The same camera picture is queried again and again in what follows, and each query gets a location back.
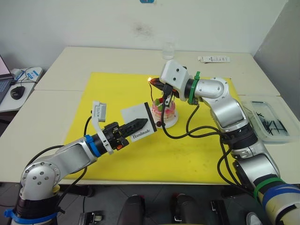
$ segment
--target blue ring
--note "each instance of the blue ring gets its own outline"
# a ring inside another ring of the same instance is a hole
[[[95,146],[94,140],[93,140],[93,138],[91,136],[86,135],[85,136],[85,142],[90,146],[90,148],[92,149],[92,152],[94,153],[94,155],[96,157],[100,157],[101,156],[101,154],[98,151],[97,147]]]
[[[14,214],[13,210],[9,209],[9,210],[5,210],[4,216],[11,217],[14,221],[16,221],[19,224],[37,224],[37,223],[42,223],[42,222],[45,222],[47,220],[57,217],[57,212],[55,212],[49,216],[41,217],[41,218],[37,218],[37,219],[23,219],[23,218],[17,217]]]
[[[300,194],[300,190],[293,189],[296,188],[296,186],[291,185],[291,184],[282,184],[278,185],[275,187],[271,187],[269,190],[266,191],[266,193],[263,195],[262,198],[262,207],[266,210],[266,206],[268,201],[280,194],[285,194],[285,193],[298,193]]]

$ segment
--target computer mouse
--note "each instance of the computer mouse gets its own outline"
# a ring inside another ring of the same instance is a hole
[[[23,96],[24,91],[25,91],[25,87],[24,86],[16,87],[16,88],[14,88],[14,89],[12,89],[10,91],[10,96],[13,99],[18,100],[18,99],[20,99]]]

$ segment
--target robotic arm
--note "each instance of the robotic arm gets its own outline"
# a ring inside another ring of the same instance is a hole
[[[166,63],[159,78],[151,84],[164,92],[165,104],[172,95],[190,105],[203,101],[210,107],[219,130],[228,138],[223,142],[231,148],[233,166],[241,184],[254,190],[274,225],[300,224],[300,190],[280,179],[279,170],[264,144],[259,140],[239,102],[229,93],[227,82],[221,78],[192,78],[178,62]]]
[[[59,148],[53,155],[39,157],[26,166],[21,176],[21,190],[14,210],[6,210],[12,225],[52,225],[59,211],[59,181],[92,163],[114,149],[120,150],[129,142],[126,137],[144,127],[148,119],[136,119],[119,126],[111,123],[102,130],[98,122],[105,121],[106,104],[93,102],[92,123],[97,131]]]

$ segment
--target green tape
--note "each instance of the green tape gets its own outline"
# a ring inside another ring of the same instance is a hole
[[[254,196],[254,199],[257,200],[257,195],[258,195],[258,192],[259,190],[266,186],[267,184],[270,184],[272,182],[275,182],[275,181],[281,181],[281,182],[284,182],[283,180],[281,180],[279,177],[272,177],[272,178],[269,178],[269,179],[266,179],[264,180],[263,182],[260,182],[256,188],[254,189],[254,192],[253,192],[253,196]]]
[[[189,96],[188,96],[188,101],[187,101],[187,102],[188,102],[190,105],[193,104],[195,87],[196,87],[196,85],[197,85],[199,79],[200,79],[200,72],[197,71],[196,76],[194,77],[194,81],[193,81],[191,90],[190,90],[190,92],[189,92]]]

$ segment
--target yellow mat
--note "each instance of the yellow mat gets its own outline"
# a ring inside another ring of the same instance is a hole
[[[149,75],[92,73],[65,144],[83,136],[85,122],[91,115],[93,100],[107,103],[106,122],[100,123],[102,128],[114,121],[123,125],[121,109],[143,102],[148,102],[151,107],[148,77]],[[238,100],[231,80],[227,79],[227,81],[231,95]],[[154,87],[152,89],[154,99],[162,96],[161,91]],[[168,132],[172,135],[181,135],[185,133],[187,119],[196,106],[179,101],[179,99],[176,99],[175,103],[179,119],[175,126],[168,129]],[[190,129],[203,125],[216,126],[209,107],[200,103],[200,108],[190,123]],[[211,131],[205,129],[194,134]],[[95,133],[90,123],[87,134]],[[218,135],[174,140],[158,129],[154,134],[137,142],[131,142],[120,151],[115,150],[112,155],[106,153],[101,156],[97,162],[89,166],[84,179],[224,184],[217,172],[217,162],[221,155]],[[229,178],[224,163],[222,163],[221,170]],[[67,176],[67,179],[75,179],[80,173],[71,174]]]

